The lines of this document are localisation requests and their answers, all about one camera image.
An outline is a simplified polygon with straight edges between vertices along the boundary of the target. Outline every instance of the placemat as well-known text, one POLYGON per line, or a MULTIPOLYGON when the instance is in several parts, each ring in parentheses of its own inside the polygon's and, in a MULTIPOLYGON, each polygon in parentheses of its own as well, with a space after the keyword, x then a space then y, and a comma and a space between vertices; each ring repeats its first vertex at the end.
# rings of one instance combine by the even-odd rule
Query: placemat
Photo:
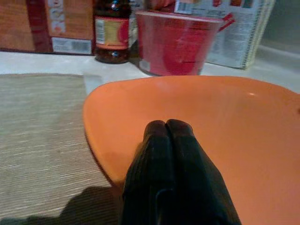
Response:
POLYGON ((117 224, 84 135, 82 76, 0 76, 0 225, 117 224))

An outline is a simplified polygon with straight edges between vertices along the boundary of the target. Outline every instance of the red container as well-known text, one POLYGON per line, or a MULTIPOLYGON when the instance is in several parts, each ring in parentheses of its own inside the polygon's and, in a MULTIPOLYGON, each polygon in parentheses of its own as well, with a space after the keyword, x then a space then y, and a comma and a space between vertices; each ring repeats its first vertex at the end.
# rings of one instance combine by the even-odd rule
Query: red container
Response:
POLYGON ((222 20, 136 12, 140 69, 155 75, 197 75, 222 20))

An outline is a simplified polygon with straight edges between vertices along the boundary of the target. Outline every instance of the sauce bottle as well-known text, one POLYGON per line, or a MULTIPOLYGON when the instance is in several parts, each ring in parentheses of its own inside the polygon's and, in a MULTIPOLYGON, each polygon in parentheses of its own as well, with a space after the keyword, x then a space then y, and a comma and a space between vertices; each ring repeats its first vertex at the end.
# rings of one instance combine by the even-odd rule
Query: sauce bottle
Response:
POLYGON ((105 63, 128 61, 129 0, 97 0, 94 7, 96 60, 105 63))

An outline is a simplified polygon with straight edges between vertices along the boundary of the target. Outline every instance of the cardboard box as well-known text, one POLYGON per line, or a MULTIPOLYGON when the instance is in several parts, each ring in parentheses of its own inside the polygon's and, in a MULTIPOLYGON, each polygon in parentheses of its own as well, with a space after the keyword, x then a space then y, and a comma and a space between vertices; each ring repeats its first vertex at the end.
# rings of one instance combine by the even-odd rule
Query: cardboard box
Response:
POLYGON ((1 0, 0 49, 92 54, 93 0, 1 0))

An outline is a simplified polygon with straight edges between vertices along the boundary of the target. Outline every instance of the label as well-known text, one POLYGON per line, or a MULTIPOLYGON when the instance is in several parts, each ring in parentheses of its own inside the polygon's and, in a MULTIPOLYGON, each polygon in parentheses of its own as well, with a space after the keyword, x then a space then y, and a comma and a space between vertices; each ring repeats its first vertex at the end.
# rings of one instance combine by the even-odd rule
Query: label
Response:
POLYGON ((193 3, 185 3, 181 1, 176 1, 175 3, 175 12, 182 14, 192 14, 193 11, 193 3))
POLYGON ((129 19, 96 16, 96 45, 103 49, 128 48, 129 19))
POLYGON ((53 37, 52 46, 56 53, 91 54, 90 40, 53 37))

